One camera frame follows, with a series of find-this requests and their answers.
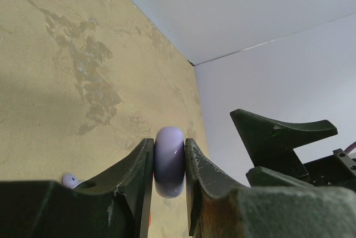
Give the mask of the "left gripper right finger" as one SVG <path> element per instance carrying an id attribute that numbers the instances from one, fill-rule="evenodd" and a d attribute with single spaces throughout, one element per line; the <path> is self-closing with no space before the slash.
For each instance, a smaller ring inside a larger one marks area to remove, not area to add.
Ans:
<path id="1" fill-rule="evenodd" d="M 282 186 L 247 187 L 185 142 L 187 218 L 192 237 L 354 237 L 355 192 L 314 187 L 258 168 Z"/>

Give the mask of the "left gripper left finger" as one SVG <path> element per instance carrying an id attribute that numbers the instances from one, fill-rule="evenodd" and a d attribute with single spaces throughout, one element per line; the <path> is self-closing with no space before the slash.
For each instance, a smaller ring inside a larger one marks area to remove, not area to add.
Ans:
<path id="1" fill-rule="evenodd" d="M 69 189 L 56 181 L 1 182 L 2 237 L 147 237 L 154 140 Z"/>

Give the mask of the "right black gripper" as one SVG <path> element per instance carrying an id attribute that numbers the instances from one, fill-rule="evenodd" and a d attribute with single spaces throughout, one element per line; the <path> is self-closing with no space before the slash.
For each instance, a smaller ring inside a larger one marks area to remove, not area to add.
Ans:
<path id="1" fill-rule="evenodd" d="M 246 174 L 251 186 L 355 188 L 355 158 L 345 151 L 334 150 L 332 155 L 305 165 L 294 152 L 337 135 L 330 121 L 288 123 L 242 109 L 230 112 L 230 117 L 255 166 Z"/>

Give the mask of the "purple earbud charging case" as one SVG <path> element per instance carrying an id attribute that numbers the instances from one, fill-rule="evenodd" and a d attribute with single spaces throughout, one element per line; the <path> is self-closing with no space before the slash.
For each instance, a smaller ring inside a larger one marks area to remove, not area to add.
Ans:
<path id="1" fill-rule="evenodd" d="M 154 144 L 154 179 L 157 193 L 178 197 L 184 188 L 185 145 L 183 132 L 174 126 L 160 129 Z"/>

